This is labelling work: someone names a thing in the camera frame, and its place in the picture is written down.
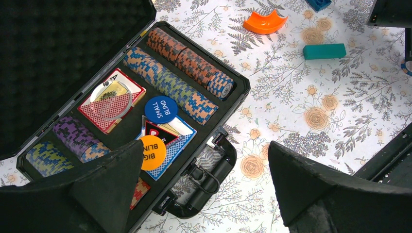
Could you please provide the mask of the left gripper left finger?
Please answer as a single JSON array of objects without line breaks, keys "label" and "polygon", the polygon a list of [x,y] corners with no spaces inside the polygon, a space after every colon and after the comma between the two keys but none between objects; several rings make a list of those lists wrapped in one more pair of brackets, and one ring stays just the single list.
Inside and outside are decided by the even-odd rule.
[{"label": "left gripper left finger", "polygon": [[133,140],[67,171],[0,189],[3,233],[123,233],[143,144]]}]

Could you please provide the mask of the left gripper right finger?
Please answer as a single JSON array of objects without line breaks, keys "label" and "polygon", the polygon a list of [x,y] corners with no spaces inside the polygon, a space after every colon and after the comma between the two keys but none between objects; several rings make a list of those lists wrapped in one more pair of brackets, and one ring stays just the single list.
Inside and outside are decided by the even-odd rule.
[{"label": "left gripper right finger", "polygon": [[409,233],[412,191],[334,170],[273,141],[269,167],[292,233]]}]

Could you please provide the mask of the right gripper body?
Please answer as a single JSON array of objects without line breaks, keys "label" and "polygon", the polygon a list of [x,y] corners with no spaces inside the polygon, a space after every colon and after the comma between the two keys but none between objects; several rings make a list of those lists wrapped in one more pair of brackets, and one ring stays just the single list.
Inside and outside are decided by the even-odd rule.
[{"label": "right gripper body", "polygon": [[412,60],[412,0],[376,0],[367,25],[405,28],[405,60]]}]

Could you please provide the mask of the orange big blind button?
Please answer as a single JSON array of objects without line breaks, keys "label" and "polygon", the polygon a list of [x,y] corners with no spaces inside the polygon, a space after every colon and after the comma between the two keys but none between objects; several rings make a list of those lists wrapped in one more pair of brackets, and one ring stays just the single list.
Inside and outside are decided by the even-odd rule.
[{"label": "orange big blind button", "polygon": [[146,135],[140,138],[143,143],[142,170],[154,170],[160,167],[166,159],[165,143],[157,136]]}]

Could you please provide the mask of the black triangular all-in button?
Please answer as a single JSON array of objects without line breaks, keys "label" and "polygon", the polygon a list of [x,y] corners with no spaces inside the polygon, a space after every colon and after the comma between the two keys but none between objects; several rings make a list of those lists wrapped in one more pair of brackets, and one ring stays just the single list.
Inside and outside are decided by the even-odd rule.
[{"label": "black triangular all-in button", "polygon": [[153,135],[160,138],[166,146],[171,142],[176,141],[179,137],[178,134],[172,133],[167,129],[161,128],[160,126],[157,126],[156,124],[150,122],[146,118],[146,116],[142,116],[141,136],[146,135]]}]

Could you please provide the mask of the blue playing card deck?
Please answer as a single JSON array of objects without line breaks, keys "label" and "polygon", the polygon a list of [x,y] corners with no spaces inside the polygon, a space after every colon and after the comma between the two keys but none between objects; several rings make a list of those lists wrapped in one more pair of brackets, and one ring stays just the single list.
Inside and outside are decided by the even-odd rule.
[{"label": "blue playing card deck", "polygon": [[179,136],[176,141],[173,141],[166,146],[167,154],[163,164],[157,169],[147,171],[149,176],[157,181],[173,163],[173,161],[180,155],[186,145],[191,142],[193,137],[197,134],[197,131],[179,116],[176,116],[175,119],[169,123],[156,125],[167,129],[172,133],[176,133]]}]

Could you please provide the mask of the teal rectangular block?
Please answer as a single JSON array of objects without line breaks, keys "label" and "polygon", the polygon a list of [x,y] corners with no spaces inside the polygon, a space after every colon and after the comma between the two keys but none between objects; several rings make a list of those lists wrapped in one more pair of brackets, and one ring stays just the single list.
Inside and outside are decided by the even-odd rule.
[{"label": "teal rectangular block", "polygon": [[346,49],[343,43],[306,45],[303,55],[306,60],[341,59],[346,56]]}]

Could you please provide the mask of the clear dealer button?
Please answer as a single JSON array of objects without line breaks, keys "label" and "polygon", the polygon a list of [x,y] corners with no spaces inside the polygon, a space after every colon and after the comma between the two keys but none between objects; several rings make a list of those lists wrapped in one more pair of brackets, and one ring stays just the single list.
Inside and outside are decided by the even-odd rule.
[{"label": "clear dealer button", "polygon": [[116,120],[131,108],[132,92],[122,82],[108,80],[98,85],[90,96],[90,108],[100,118]]}]

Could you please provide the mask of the blue small blind button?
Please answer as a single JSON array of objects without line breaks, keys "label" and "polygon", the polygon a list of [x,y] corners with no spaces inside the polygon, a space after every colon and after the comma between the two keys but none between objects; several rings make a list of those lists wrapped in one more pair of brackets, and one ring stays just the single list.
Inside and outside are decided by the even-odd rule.
[{"label": "blue small blind button", "polygon": [[166,96],[156,96],[147,101],[144,107],[146,118],[156,124],[169,123],[178,112],[177,103]]}]

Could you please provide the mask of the black poker chip case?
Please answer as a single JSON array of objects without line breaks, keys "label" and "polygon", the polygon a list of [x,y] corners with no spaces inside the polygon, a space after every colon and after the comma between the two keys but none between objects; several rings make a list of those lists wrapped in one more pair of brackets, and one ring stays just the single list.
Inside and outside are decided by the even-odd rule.
[{"label": "black poker chip case", "polygon": [[[1,232],[131,233],[220,189],[237,159],[222,126],[249,80],[155,16],[150,0],[1,1],[0,159],[29,179],[0,189]],[[195,131],[158,180],[137,138],[156,96],[184,98]]]}]

